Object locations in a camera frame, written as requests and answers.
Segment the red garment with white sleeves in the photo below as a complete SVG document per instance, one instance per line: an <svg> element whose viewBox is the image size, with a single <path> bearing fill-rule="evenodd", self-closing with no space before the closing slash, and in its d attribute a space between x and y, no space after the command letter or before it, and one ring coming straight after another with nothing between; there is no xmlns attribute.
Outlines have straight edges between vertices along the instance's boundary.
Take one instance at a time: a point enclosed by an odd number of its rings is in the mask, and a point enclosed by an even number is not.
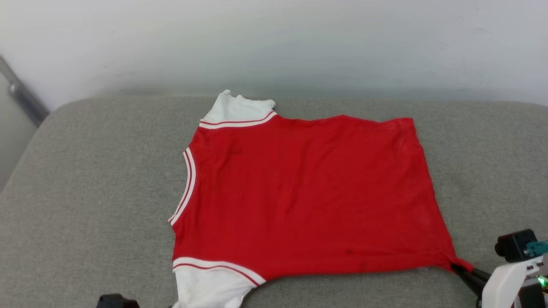
<svg viewBox="0 0 548 308"><path fill-rule="evenodd" d="M240 308L282 277L473 269L456 255L413 119L274 108L225 90L184 151L173 308Z"/></svg>

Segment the grey metal pole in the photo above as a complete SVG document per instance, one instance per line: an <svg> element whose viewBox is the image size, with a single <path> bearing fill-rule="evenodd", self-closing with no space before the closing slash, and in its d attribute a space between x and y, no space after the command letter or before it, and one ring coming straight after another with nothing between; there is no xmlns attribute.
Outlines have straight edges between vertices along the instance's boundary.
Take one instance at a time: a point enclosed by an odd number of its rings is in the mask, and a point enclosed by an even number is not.
<svg viewBox="0 0 548 308"><path fill-rule="evenodd" d="M39 128L50 114L47 108L27 89L2 56L0 56L0 73L8 80L8 92L10 95L33 124Z"/></svg>

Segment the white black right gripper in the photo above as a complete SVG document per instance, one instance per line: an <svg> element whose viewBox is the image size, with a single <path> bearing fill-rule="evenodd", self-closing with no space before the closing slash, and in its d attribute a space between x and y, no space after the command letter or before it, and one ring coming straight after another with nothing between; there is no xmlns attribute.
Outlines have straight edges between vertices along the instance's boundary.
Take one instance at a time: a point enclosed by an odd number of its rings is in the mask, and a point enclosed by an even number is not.
<svg viewBox="0 0 548 308"><path fill-rule="evenodd" d="M481 298L481 308L547 308L544 256L497 267L493 274L453 263L452 271Z"/></svg>

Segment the grey fabric sofa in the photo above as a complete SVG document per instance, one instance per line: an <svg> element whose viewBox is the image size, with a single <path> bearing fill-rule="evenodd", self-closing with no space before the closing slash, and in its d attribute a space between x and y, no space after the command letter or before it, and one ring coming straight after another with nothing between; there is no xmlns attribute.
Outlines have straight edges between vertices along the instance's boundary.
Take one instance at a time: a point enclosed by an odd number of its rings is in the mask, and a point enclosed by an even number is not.
<svg viewBox="0 0 548 308"><path fill-rule="evenodd" d="M0 193L0 308L95 308L121 293L177 300L168 219L183 152L215 97L69 103L39 127ZM548 239L548 107L514 102L276 98L286 118L411 117L459 257L491 272L494 244Z"/></svg>

